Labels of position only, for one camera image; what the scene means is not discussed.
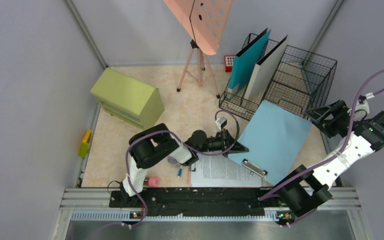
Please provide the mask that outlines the light blue clipboard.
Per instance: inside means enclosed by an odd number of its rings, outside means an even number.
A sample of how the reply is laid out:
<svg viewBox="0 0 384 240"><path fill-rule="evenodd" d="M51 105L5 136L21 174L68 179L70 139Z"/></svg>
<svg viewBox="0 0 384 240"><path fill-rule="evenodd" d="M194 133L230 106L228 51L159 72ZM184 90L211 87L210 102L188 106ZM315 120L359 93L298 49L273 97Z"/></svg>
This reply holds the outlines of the light blue clipboard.
<svg viewBox="0 0 384 240"><path fill-rule="evenodd" d="M309 120L264 100L238 139L249 151L228 158L239 165L248 160L267 172L266 182L276 185L288 175L311 128Z"/></svg>

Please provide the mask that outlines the grey white file folder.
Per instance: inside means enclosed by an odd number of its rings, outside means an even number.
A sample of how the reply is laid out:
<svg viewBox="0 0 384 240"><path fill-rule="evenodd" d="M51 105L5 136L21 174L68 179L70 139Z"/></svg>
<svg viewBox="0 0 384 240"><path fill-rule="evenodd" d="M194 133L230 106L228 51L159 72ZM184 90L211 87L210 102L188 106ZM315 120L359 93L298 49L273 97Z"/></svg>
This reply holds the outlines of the grey white file folder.
<svg viewBox="0 0 384 240"><path fill-rule="evenodd" d="M288 40L289 36L286 35L255 64L243 96L246 100L253 100L268 86L287 48Z"/></svg>

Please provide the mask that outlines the teal file folder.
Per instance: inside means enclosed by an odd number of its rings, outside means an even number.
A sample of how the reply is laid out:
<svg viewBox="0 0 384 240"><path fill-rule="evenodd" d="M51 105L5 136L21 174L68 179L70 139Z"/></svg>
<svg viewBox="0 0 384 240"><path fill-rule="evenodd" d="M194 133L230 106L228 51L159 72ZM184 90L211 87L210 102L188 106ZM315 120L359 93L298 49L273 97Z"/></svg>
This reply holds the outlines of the teal file folder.
<svg viewBox="0 0 384 240"><path fill-rule="evenodd" d="M270 34L271 29L266 28L251 39L250 42L234 56L233 68L227 86L228 93L236 94L249 83L255 64L261 58Z"/></svg>

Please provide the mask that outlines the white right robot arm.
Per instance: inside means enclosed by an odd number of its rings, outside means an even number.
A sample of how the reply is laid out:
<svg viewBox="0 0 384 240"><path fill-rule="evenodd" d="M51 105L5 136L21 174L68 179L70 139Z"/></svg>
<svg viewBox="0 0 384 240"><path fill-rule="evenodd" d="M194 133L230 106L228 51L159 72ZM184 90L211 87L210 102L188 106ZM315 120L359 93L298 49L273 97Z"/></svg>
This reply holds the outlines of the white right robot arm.
<svg viewBox="0 0 384 240"><path fill-rule="evenodd" d="M277 184L279 189L273 192L274 202L288 206L297 217L330 200L330 188L343 172L384 147L384 111L368 119L358 117L352 126L349 125L351 108L343 100L307 110L305 115L329 138L339 135L343 139L311 170L300 165Z"/></svg>

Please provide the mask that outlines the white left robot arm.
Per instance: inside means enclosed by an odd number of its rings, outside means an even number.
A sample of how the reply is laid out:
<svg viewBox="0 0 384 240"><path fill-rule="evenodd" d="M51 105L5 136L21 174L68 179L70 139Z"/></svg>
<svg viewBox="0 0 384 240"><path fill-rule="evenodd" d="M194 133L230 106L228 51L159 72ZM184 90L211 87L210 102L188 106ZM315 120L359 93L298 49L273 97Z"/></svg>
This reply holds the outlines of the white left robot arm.
<svg viewBox="0 0 384 240"><path fill-rule="evenodd" d="M175 159L181 166L191 166L199 155L227 157L229 154L247 153L249 149L222 129L208 137L203 130L196 130L183 142L166 124L161 123L134 135L129 140L126 152L127 174L120 183L121 200L129 207L140 202L144 180L148 169L167 157Z"/></svg>

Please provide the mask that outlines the pink clipboard with papers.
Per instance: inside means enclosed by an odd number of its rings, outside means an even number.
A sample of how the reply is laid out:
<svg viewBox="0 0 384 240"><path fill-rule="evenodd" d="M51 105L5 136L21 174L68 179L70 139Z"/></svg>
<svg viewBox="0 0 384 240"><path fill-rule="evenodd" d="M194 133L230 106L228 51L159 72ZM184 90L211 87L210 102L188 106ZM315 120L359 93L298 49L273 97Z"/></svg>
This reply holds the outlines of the pink clipboard with papers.
<svg viewBox="0 0 384 240"><path fill-rule="evenodd" d="M203 188L259 188L262 178L223 155L198 154L189 172L189 186Z"/></svg>

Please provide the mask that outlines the blue white marker pen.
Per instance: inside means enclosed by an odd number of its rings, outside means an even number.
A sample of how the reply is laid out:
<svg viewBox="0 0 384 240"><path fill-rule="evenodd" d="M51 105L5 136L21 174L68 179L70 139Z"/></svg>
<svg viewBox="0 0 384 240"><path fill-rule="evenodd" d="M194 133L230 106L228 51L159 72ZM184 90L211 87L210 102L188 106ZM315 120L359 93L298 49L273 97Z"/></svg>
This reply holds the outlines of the blue white marker pen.
<svg viewBox="0 0 384 240"><path fill-rule="evenodd" d="M180 178L182 176L183 168L180 167L177 173L177 177Z"/></svg>

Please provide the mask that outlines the clear jar of paperclips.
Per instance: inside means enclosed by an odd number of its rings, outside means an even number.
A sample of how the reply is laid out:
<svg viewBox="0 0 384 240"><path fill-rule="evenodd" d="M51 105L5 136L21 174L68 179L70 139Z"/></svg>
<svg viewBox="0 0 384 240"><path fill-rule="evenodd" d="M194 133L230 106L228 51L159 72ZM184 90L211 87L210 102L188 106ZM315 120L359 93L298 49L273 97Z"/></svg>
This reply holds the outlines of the clear jar of paperclips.
<svg viewBox="0 0 384 240"><path fill-rule="evenodd" d="M173 168L179 168L181 166L181 164L175 158L173 158L171 156L167 157L167 162Z"/></svg>

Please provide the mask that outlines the red white small box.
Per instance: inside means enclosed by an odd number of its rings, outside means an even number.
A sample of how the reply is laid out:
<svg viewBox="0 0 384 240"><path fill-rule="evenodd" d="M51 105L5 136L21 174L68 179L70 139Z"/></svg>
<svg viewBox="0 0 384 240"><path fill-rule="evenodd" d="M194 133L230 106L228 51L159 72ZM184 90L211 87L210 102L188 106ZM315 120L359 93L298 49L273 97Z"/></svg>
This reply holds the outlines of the red white small box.
<svg viewBox="0 0 384 240"><path fill-rule="evenodd" d="M235 55L225 55L224 56L224 66L225 66L225 72L231 73L233 70L235 61Z"/></svg>

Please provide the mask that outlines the pink capped tube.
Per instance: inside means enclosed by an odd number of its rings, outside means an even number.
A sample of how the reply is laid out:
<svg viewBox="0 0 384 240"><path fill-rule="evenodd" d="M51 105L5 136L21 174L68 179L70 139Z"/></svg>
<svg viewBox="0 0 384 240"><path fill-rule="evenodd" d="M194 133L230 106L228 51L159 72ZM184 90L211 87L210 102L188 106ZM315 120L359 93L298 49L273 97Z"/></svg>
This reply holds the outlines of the pink capped tube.
<svg viewBox="0 0 384 240"><path fill-rule="evenodd" d="M143 184L152 188L157 188L160 184L160 178L156 176L146 176Z"/></svg>

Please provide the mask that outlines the green metal drawer box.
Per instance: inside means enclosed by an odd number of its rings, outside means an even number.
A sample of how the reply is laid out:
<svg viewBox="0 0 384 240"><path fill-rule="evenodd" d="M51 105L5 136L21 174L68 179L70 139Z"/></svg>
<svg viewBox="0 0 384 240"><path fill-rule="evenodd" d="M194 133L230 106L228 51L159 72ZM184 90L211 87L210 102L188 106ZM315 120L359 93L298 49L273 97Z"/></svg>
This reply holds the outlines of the green metal drawer box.
<svg viewBox="0 0 384 240"><path fill-rule="evenodd" d="M109 67L90 93L105 112L142 130L153 127L165 110L158 88Z"/></svg>

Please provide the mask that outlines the pink perforated board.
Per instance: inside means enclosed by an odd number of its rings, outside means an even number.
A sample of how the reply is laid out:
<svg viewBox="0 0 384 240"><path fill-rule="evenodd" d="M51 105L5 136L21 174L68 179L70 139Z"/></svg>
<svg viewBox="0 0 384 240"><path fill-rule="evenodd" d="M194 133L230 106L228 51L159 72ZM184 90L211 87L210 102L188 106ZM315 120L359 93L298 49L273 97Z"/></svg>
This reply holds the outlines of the pink perforated board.
<svg viewBox="0 0 384 240"><path fill-rule="evenodd" d="M217 53L233 5L232 0L163 1L206 55Z"/></svg>

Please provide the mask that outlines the yellow green toy block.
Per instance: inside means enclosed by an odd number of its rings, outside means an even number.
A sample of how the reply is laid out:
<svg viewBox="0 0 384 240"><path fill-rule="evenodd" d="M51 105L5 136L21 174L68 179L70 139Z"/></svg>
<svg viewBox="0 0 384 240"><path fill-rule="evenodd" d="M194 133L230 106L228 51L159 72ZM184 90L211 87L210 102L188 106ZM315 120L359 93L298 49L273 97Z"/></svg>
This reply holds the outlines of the yellow green toy block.
<svg viewBox="0 0 384 240"><path fill-rule="evenodd" d="M92 130L88 129L81 140L80 147L78 150L78 156L80 158L85 158L88 153L91 135L92 135Z"/></svg>

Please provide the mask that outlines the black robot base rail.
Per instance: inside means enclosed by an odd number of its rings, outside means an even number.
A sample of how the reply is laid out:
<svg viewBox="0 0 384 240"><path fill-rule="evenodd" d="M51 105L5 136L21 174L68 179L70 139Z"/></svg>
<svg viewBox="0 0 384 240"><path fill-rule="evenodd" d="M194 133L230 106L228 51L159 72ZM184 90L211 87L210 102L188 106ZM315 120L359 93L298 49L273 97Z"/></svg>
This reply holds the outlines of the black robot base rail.
<svg viewBox="0 0 384 240"><path fill-rule="evenodd" d="M269 187L146 187L132 197L120 190L110 194L111 208L139 208L148 217L245 217L263 216L268 208L283 208L297 217L310 211L280 197L259 200Z"/></svg>

